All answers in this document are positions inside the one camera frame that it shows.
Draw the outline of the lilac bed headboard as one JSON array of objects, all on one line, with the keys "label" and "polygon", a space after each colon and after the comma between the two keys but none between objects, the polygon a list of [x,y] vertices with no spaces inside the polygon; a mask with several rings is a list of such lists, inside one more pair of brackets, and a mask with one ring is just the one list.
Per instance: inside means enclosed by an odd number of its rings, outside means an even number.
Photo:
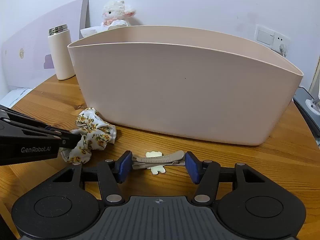
[{"label": "lilac bed headboard", "polygon": [[34,88],[55,74],[50,57],[48,31],[66,24],[71,40],[82,37],[89,0],[74,0],[30,23],[14,26],[1,15],[1,97],[11,89]]}]

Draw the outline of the white plush lamb toy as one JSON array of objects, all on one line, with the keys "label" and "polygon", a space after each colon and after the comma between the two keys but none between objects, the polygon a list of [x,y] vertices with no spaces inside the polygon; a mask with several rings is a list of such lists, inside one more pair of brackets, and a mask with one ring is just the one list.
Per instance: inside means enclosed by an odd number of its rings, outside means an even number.
[{"label": "white plush lamb toy", "polygon": [[123,0],[108,1],[103,7],[101,26],[108,27],[117,20],[126,21],[135,14],[136,10]]}]

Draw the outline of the gold white tissue box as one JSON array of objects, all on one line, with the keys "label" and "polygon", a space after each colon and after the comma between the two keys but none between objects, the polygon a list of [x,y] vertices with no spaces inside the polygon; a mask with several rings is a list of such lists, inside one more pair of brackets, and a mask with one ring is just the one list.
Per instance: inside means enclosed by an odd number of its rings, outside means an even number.
[{"label": "gold white tissue box", "polygon": [[83,38],[89,37],[91,35],[107,31],[108,26],[96,26],[96,27],[89,27],[89,28],[84,28],[80,30],[80,34],[82,35]]}]

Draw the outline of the cream thermos bottle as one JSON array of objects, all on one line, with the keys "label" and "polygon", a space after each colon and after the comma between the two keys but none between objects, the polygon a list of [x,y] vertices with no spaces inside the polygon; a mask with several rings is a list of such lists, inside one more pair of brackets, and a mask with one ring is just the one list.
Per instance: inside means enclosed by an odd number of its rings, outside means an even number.
[{"label": "cream thermos bottle", "polygon": [[71,35],[66,24],[53,27],[48,31],[48,43],[56,77],[58,80],[67,80],[75,75],[68,45],[71,44]]}]

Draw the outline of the floral fabric scrunchie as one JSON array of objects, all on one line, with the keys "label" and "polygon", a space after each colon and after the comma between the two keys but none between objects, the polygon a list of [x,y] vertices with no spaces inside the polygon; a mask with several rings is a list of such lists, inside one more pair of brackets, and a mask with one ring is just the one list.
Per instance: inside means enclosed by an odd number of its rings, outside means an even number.
[{"label": "floral fabric scrunchie", "polygon": [[60,148],[59,152],[66,163],[90,161],[93,150],[103,151],[107,144],[114,144],[117,136],[116,127],[103,120],[95,108],[86,108],[76,117],[77,129],[71,131],[80,138],[75,146]]}]

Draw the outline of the beige flower hair clip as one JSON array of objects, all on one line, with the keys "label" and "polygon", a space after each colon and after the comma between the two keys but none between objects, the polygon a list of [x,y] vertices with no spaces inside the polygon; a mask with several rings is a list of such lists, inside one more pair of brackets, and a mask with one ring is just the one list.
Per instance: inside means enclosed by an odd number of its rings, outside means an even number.
[{"label": "beige flower hair clip", "polygon": [[132,157],[132,168],[134,170],[150,169],[151,173],[157,175],[165,173],[165,166],[184,166],[184,155],[182,150],[163,155],[161,152],[146,152],[145,157]]}]

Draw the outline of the white wall switch socket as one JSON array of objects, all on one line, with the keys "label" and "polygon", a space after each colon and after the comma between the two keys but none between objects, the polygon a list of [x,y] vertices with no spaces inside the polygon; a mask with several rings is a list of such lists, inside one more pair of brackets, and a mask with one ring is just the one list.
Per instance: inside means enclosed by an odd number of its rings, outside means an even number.
[{"label": "white wall switch socket", "polygon": [[287,57],[291,43],[287,36],[259,24],[256,25],[255,29],[255,41],[282,57]]}]

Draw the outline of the white phone stand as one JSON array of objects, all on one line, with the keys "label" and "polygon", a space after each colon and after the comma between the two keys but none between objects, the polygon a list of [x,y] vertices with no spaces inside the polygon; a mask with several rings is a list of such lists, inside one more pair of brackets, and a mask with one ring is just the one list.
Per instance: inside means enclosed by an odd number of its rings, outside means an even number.
[{"label": "white phone stand", "polygon": [[313,114],[320,116],[320,111],[319,111],[319,90],[316,92],[316,96],[313,97],[311,93],[309,93],[311,96],[311,99],[306,99],[305,103],[307,107],[312,111]]}]

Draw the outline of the beige plastic storage basket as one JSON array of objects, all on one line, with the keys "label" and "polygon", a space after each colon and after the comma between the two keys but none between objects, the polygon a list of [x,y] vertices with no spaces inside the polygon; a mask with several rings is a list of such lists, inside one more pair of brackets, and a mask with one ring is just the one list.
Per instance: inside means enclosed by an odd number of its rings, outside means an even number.
[{"label": "beige plastic storage basket", "polygon": [[303,78],[263,45],[196,28],[123,27],[68,50],[87,106],[105,120],[230,144],[262,144]]}]

